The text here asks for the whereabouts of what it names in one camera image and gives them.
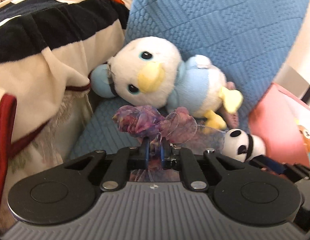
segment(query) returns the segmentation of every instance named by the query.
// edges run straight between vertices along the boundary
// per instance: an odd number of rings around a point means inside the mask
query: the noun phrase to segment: yellow foot
[[[235,114],[243,102],[243,95],[238,90],[228,90],[222,87],[219,97],[223,100],[225,110],[230,114]]]
[[[204,114],[204,117],[207,118],[205,125],[217,130],[224,130],[226,129],[227,125],[226,122],[220,117],[218,114],[215,114],[212,110],[207,111]]]

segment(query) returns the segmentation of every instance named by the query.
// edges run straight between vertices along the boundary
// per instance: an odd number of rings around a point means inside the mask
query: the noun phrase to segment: stuffed bird
[[[93,70],[90,79],[101,97],[119,95],[135,106],[166,106],[168,112],[183,106],[219,130],[226,122],[215,112],[222,107],[222,113],[235,114],[243,101],[208,57],[195,55],[184,62],[175,45],[157,37],[131,41]]]

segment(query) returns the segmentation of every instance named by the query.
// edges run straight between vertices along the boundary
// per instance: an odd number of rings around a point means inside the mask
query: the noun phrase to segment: blue pillow
[[[157,36],[209,57],[243,93],[240,127],[292,47],[309,0],[133,0],[126,42]]]

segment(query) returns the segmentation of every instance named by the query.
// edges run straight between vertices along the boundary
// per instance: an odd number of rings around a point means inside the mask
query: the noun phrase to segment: white plush head
[[[174,88],[181,61],[172,43],[145,37],[131,41],[108,63],[120,97],[135,106],[160,108],[166,105]]]
[[[232,129],[225,134],[222,154],[241,162],[249,161],[258,155],[265,155],[265,144],[256,135]]]

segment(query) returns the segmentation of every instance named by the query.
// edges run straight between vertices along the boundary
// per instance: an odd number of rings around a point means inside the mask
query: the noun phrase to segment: panda toy
[[[245,133],[240,129],[226,132],[222,154],[235,160],[245,162],[256,156],[265,155],[265,144],[256,136]]]

